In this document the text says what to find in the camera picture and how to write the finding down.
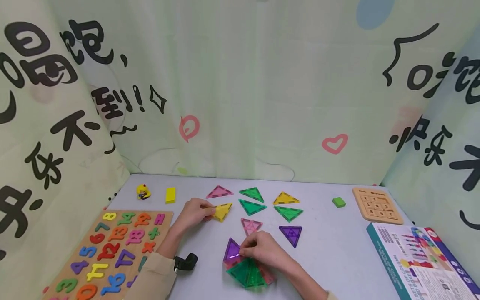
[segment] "green triangle tile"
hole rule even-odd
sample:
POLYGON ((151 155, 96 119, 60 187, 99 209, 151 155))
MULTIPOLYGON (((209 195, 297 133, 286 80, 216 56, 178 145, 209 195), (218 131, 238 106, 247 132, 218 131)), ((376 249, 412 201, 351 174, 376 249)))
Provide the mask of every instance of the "green triangle tile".
POLYGON ((248 284, 248 273, 251 259, 244 259, 236 266, 227 270, 227 273, 235 278, 244 288, 248 284))
POLYGON ((249 264, 247 288, 262 287, 266 285, 267 283, 265 282, 262 273, 260 273, 257 264, 251 259, 249 264))
POLYGON ((260 194, 260 191, 258 191, 257 187, 241 190, 239 193, 247 197, 253 198, 257 201, 264 202, 262 194, 260 194))
POLYGON ((261 205, 261 204, 250 202, 250 201, 246 201, 246 200, 243 200, 243 199, 239 199, 239 201, 240 201, 241 206, 243 207, 243 209, 245 210, 245 212, 249 216, 251 216, 253 214, 256 214, 259 211, 262 211, 262 210, 267 208, 265 205, 261 205))
POLYGON ((274 206, 276 211, 282 215, 288 222, 291 222, 293 219, 298 217, 301 213, 303 213, 303 209, 296 209, 290 207, 283 207, 283 206, 274 206))

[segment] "wooden number puzzle board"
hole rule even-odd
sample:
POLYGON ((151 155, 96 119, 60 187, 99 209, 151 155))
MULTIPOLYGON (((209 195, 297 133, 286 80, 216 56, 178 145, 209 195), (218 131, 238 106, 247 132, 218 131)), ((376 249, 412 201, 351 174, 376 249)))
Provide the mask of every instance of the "wooden number puzzle board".
POLYGON ((362 216, 372 222, 403 224, 392 199, 382 190, 353 188, 362 216))
POLYGON ((103 211, 42 300, 123 299, 172 217, 164 211, 103 211))

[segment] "exclamation mark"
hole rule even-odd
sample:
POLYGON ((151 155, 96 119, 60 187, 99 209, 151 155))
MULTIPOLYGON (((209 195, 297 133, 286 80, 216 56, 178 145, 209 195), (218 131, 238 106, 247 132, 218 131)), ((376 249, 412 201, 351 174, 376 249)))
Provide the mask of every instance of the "exclamation mark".
POLYGON ((138 87, 136 85, 133 86, 133 92, 135 93, 135 98, 137 99, 138 105, 140 105, 140 111, 145 112, 145 109, 142 106, 143 105, 142 96, 140 95, 140 90, 138 89, 138 87))

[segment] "colorful number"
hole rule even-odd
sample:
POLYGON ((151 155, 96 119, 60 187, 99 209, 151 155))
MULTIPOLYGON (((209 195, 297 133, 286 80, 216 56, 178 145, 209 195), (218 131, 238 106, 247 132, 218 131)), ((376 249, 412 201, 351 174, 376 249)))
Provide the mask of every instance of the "colorful number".
POLYGON ((125 282, 125 274, 118 273, 115 276, 108 276, 108 283, 110 283, 110 287, 103 287, 100 295, 104 296, 107 293, 118 293, 120 292, 120 286, 125 282))
POLYGON ((81 262, 75 262, 75 263, 72 263, 70 265, 70 268, 72 268, 73 272, 78 275, 81 273, 81 271, 83 270, 83 268, 85 268, 86 266, 88 266, 88 263, 87 261, 81 261, 81 262))
POLYGON ((122 240, 128 232, 128 227, 118 226, 113 229, 112 234, 109 236, 108 241, 122 240))
POLYGON ((163 219, 165 219, 165 214, 158 214, 155 218, 155 225, 162 225, 163 219))
POLYGON ((117 254, 118 250, 120 248, 120 243, 117 243, 115 246, 113 246, 112 243, 107 243, 105 246, 103 246, 102 253, 100 253, 96 260, 101 260, 104 258, 114 258, 115 254, 117 254))
POLYGON ((100 228, 105 229, 105 231, 110 230, 110 226, 105 225, 103 222, 98 223, 98 225, 95 227, 95 232, 98 232, 100 230, 100 228))
POLYGON ((148 225, 148 220, 151 220, 152 217, 147 213, 139 214, 137 220, 133 226, 137 227, 139 225, 148 225))
POLYGON ((104 213, 102 219, 111 221, 117 217, 117 213, 104 213))
POLYGON ((137 276, 138 276, 138 275, 135 275, 135 277, 133 278, 132 281, 127 282, 127 287, 128 287, 128 288, 131 288, 131 287, 132 287, 132 284, 133 284, 133 283, 135 282, 135 280, 137 279, 137 276))
POLYGON ((142 268, 144 267, 144 263, 147 261, 147 257, 144 256, 142 257, 142 260, 140 261, 140 264, 138 265, 138 272, 140 272, 142 270, 142 268))
POLYGON ((115 263, 115 268, 118 268, 121 265, 132 265, 134 259, 135 259, 135 255, 133 253, 131 253, 127 249, 123 249, 120 252, 120 255, 119 255, 119 258, 118 258, 117 262, 115 263), (131 261, 124 260, 123 258, 125 256, 129 257, 131 259, 131 261))
POLYGON ((145 242, 144 248, 142 249, 142 253, 145 253, 145 252, 152 253, 153 252, 153 247, 155 247, 155 245, 156 245, 156 243, 154 241, 151 242, 151 243, 145 242))
POLYGON ((93 285, 93 284, 86 284, 82 286, 77 291, 77 295, 76 295, 77 300, 90 300, 91 298, 93 298, 93 296, 95 296, 96 290, 97 290, 96 285, 93 285))
POLYGON ((57 292, 61 292, 63 289, 65 289, 65 293, 70 293, 77 286, 77 283, 78 280, 75 278, 64 279, 57 284, 55 290, 57 292))
POLYGON ((160 235, 160 231, 158 231, 157 227, 153 227, 152 231, 148 232, 150 236, 150 240, 153 240, 157 235, 160 235))
POLYGON ((93 244, 99 244, 103 241, 103 239, 105 238, 105 235, 103 233, 99 233, 95 236, 91 235, 90 236, 90 241, 93 243, 93 244))
POLYGON ((132 230, 130 231, 129 239, 125 242, 125 245, 129 244, 140 244, 142 242, 142 238, 145 235, 145 230, 132 230))
POLYGON ((117 225, 120 224, 130 224, 132 222, 132 218, 135 216, 135 213, 123 213, 121 214, 123 220, 119 220, 117 225))
POLYGON ((78 255, 80 256, 88 256, 92 257, 96 253, 96 247, 82 247, 80 251, 78 252, 78 255))
POLYGON ((92 271, 87 273, 87 281, 92 281, 92 278, 103 278, 104 273, 97 272, 97 269, 107 269, 109 264, 92 264, 92 271))

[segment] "hand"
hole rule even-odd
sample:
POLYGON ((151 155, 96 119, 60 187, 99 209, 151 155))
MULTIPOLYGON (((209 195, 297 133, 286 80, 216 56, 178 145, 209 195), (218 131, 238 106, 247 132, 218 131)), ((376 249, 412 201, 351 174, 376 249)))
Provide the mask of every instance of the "hand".
POLYGON ((253 257, 261 263, 286 271, 296 262, 275 241, 272 235, 265 231, 254 232, 240 245, 240 255, 253 257))
POLYGON ((183 210, 172 225, 172 228, 183 233, 202 220, 210 220, 214 213, 215 207, 210 202, 199 198, 192 198, 185 203, 183 210))

